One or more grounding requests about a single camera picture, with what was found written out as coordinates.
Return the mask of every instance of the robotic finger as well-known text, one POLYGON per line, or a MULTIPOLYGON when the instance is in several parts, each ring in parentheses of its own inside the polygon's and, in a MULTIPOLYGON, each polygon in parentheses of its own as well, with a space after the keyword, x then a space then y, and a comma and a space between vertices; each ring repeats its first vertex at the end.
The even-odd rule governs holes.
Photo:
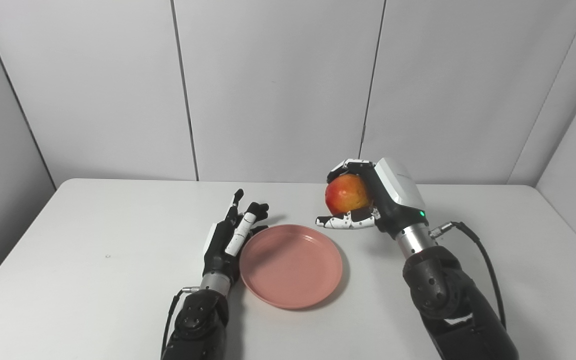
POLYGON ((366 206, 333 216, 319 216, 315 225, 327 229, 365 229, 375 226, 376 219, 379 219, 377 208, 366 206))
POLYGON ((213 224, 204 251, 201 285, 183 288, 173 297, 168 312, 162 360, 222 360, 229 321, 228 295, 240 277, 240 250, 250 237, 268 226, 253 227, 268 218, 267 203, 250 203, 242 214, 238 207, 244 191, 235 192, 226 216, 213 224), (168 339, 170 320, 182 294, 183 305, 168 339))
POLYGON ((334 179, 338 176, 343 175, 345 173, 354 173, 353 170, 356 171, 358 167, 361 165, 366 166, 374 166, 372 162, 368 160, 361 160, 361 159, 347 159, 339 162, 337 166, 335 166, 330 172, 328 173, 326 182, 330 184, 334 179))

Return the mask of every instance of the pink plate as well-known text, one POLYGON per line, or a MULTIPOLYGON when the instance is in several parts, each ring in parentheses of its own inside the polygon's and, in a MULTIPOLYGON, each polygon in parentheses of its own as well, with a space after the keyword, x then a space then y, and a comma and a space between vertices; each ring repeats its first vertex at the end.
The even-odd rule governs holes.
POLYGON ((254 235, 241 251, 239 267, 244 284, 259 299, 293 310, 326 299, 343 273, 332 240, 301 225, 277 225, 254 235))

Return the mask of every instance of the black cable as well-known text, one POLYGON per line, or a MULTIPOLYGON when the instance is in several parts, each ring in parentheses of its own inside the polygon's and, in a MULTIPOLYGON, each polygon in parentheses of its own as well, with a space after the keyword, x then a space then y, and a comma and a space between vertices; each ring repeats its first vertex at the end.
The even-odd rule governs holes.
POLYGON ((452 225, 454 225, 455 228, 461 230, 462 233, 466 234, 467 237, 469 237, 476 244, 477 248, 479 248, 479 251, 481 251, 481 255, 484 257, 484 260, 486 262, 488 273, 490 274, 490 281, 492 282, 492 287, 494 289, 496 306, 498 307, 499 311, 499 321, 501 322, 501 325, 505 329, 506 313, 504 312, 504 303, 501 300, 501 290, 499 289, 499 283, 497 281, 497 276, 495 275, 495 269, 492 267, 492 262, 490 260, 490 257, 488 256, 486 249, 484 248, 484 245, 482 244, 482 241, 480 240, 480 237, 478 237, 477 234, 475 234, 475 232, 471 230, 470 227, 466 226, 466 224, 462 223, 461 221, 460 222, 451 221, 451 223, 452 225))
POLYGON ((164 355, 164 351, 166 351, 166 346, 168 344, 168 332, 170 329, 170 321, 172 319, 172 315, 175 313, 175 309, 177 308, 177 304, 179 303, 179 299, 181 298, 181 294, 183 294, 184 290, 181 289, 179 292, 173 296, 172 302, 170 303, 170 309, 168 310, 168 317, 166 319, 166 327, 164 328, 164 340, 161 344, 161 355, 164 355))

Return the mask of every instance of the white robotic finger segment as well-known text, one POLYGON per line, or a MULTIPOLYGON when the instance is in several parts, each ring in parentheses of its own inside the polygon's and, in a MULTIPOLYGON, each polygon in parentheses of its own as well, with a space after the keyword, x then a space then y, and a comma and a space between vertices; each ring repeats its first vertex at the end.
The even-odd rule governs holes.
POLYGON ((320 216, 315 220, 315 225, 326 229, 355 230, 365 229, 375 226, 375 216, 370 215, 362 219, 353 219, 352 211, 348 211, 343 216, 320 216))
POLYGON ((361 159, 346 159, 343 160, 342 162, 339 162, 339 164, 337 166, 335 166, 332 170, 330 170, 330 172, 339 170, 339 169, 348 169, 348 164, 350 163, 356 163, 356 164, 370 164, 370 161, 368 160, 361 160, 361 159))
POLYGON ((246 212, 244 217, 242 217, 239 225, 235 228, 235 233, 232 235, 228 246, 226 246, 226 253, 231 256, 237 256, 237 254, 242 249, 244 242, 246 241, 246 237, 250 232, 250 228, 252 228, 253 224, 255 223, 257 216, 252 212, 246 212))

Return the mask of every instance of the black robotic forearm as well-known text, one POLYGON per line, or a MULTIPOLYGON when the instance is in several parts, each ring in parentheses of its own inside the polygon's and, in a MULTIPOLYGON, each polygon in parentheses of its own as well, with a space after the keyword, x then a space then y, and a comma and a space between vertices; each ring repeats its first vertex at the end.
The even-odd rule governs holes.
POLYGON ((174 321, 162 360, 221 360, 228 324, 226 297, 211 289, 189 294, 174 321))
POLYGON ((403 269, 410 296, 444 360, 517 360, 489 302, 443 246, 411 255, 403 269))

